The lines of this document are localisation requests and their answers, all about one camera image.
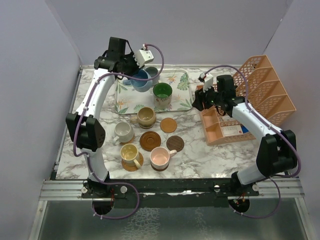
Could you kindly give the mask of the pink mug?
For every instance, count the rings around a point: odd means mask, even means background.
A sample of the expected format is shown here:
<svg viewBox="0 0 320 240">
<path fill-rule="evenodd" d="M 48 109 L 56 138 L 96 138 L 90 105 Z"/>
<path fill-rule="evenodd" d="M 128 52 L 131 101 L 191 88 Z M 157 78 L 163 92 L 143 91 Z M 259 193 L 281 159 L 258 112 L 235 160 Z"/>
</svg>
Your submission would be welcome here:
<svg viewBox="0 0 320 240">
<path fill-rule="evenodd" d="M 176 154 L 176 150 L 168 150 L 161 146 L 156 147 L 150 152 L 150 164 L 158 169 L 165 168 Z"/>
</svg>

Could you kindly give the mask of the yellow mug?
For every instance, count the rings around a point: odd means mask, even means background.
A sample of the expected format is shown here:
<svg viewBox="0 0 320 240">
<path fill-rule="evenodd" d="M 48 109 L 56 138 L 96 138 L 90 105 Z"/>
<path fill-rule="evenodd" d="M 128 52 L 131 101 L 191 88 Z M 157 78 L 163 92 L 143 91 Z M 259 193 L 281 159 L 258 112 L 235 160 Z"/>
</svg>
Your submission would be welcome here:
<svg viewBox="0 0 320 240">
<path fill-rule="evenodd" d="M 120 156 L 127 166 L 136 167 L 138 169 L 141 168 L 141 164 L 139 163 L 140 152 L 134 144 L 125 144 L 120 150 Z"/>
</svg>

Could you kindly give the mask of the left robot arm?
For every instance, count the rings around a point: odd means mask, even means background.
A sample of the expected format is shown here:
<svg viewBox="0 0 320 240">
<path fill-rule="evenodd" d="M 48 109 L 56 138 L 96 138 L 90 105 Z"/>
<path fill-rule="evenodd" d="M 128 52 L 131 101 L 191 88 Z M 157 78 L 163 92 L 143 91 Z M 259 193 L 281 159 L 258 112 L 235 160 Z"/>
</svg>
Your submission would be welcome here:
<svg viewBox="0 0 320 240">
<path fill-rule="evenodd" d="M 134 75 L 139 66 L 134 53 L 126 53 L 129 41 L 111 37 L 107 50 L 94 61 L 94 77 L 89 89 L 75 113 L 68 113 L 65 121 L 73 142 L 73 154 L 84 156 L 88 167 L 88 178 L 84 187 L 97 196 L 106 197 L 111 190 L 107 182 L 109 172 L 104 164 L 101 147 L 106 131 L 99 122 L 107 93 L 116 78 Z"/>
</svg>

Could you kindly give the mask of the light blue mug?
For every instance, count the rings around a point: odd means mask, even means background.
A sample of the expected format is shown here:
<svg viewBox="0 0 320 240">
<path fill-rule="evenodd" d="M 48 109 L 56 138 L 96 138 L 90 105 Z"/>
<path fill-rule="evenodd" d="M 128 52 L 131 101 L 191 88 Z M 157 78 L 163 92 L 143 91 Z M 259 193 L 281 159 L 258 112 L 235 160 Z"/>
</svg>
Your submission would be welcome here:
<svg viewBox="0 0 320 240">
<path fill-rule="evenodd" d="M 125 86 L 132 86 L 134 90 L 140 93 L 147 92 L 152 87 L 153 81 L 146 81 L 146 79 L 149 79 L 151 76 L 144 69 L 140 69 L 133 77 L 139 80 L 129 78 L 124 79 L 122 83 Z"/>
</svg>

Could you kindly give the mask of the white cream mug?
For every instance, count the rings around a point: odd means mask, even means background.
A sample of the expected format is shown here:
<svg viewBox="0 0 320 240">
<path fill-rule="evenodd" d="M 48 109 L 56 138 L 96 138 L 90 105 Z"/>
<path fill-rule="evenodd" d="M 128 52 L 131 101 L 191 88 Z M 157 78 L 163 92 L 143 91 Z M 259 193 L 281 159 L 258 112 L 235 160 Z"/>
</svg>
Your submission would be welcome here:
<svg viewBox="0 0 320 240">
<path fill-rule="evenodd" d="M 130 142 L 135 136 L 134 130 L 127 122 L 119 122 L 114 128 L 113 145 L 125 144 Z"/>
</svg>

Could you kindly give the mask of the tan brown mug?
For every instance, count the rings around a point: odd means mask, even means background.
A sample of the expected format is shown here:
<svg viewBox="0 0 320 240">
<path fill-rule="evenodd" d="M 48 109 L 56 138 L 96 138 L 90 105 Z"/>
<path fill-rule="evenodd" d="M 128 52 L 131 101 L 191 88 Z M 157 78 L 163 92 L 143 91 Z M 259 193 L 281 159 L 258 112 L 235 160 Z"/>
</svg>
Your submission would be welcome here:
<svg viewBox="0 0 320 240">
<path fill-rule="evenodd" d="M 143 129 L 150 129 L 156 123 L 157 117 L 155 111 L 150 107 L 141 108 L 136 116 L 130 118 L 131 124 L 138 124 Z"/>
</svg>

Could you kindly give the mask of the grey blue mug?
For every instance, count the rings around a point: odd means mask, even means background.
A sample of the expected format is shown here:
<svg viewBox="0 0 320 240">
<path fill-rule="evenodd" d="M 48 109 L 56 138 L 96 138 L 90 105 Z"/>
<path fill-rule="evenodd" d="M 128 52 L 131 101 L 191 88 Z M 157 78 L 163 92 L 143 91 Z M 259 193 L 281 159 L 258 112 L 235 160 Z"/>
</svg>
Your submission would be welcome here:
<svg viewBox="0 0 320 240">
<path fill-rule="evenodd" d="M 159 73 L 158 69 L 153 66 L 146 67 L 144 70 L 150 75 L 151 78 L 155 77 Z M 158 84 L 159 79 L 160 76 L 158 75 L 152 80 L 152 85 L 155 86 L 156 84 Z"/>
</svg>

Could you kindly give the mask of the dark walnut coaster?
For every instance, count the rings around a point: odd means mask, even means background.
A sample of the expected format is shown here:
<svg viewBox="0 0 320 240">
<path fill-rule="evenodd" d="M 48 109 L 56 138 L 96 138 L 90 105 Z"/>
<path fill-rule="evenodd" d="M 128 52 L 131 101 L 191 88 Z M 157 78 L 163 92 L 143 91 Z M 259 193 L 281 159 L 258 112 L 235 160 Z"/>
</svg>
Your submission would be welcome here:
<svg viewBox="0 0 320 240">
<path fill-rule="evenodd" d="M 164 168 L 156 168 L 156 167 L 154 167 L 153 165 L 151 165 L 151 167 L 152 167 L 153 170 L 155 170 L 155 171 L 157 171 L 157 172 L 162 172 L 162 171 L 165 171 L 165 170 L 169 167 L 169 165 L 167 165 L 167 166 L 164 167 Z"/>
<path fill-rule="evenodd" d="M 180 152 L 184 148 L 185 143 L 180 136 L 173 135 L 167 139 L 166 146 L 170 151 L 176 150 Z"/>
</svg>

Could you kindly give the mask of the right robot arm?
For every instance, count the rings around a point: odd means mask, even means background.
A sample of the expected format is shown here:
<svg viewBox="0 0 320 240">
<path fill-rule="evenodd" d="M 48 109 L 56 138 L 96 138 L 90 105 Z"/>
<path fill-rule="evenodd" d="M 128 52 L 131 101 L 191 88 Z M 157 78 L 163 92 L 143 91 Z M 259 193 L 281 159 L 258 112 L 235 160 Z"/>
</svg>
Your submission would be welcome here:
<svg viewBox="0 0 320 240">
<path fill-rule="evenodd" d="M 246 97 L 237 96 L 231 75 L 217 76 L 217 88 L 213 87 L 213 78 L 207 73 L 202 73 L 198 79 L 203 87 L 195 91 L 192 106 L 199 111 L 211 107 L 220 108 L 260 141 L 255 164 L 231 175 L 229 189 L 234 195 L 242 195 L 252 183 L 298 166 L 295 134 L 291 130 L 283 131 L 273 125 L 254 110 Z"/>
</svg>

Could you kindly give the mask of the dark walnut coaster front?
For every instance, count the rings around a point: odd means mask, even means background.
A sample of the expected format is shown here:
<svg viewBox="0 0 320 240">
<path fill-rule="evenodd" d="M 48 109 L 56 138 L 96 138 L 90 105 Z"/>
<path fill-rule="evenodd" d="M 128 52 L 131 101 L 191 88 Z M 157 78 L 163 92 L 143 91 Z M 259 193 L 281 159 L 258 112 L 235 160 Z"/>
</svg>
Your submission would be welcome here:
<svg viewBox="0 0 320 240">
<path fill-rule="evenodd" d="M 162 171 L 165 171 L 165 170 L 169 167 L 169 165 L 167 165 L 167 166 L 164 167 L 164 168 L 156 168 L 156 167 L 154 167 L 153 165 L 151 165 L 151 167 L 152 167 L 153 170 L 155 170 L 155 171 L 157 171 L 157 172 L 162 172 Z"/>
</svg>

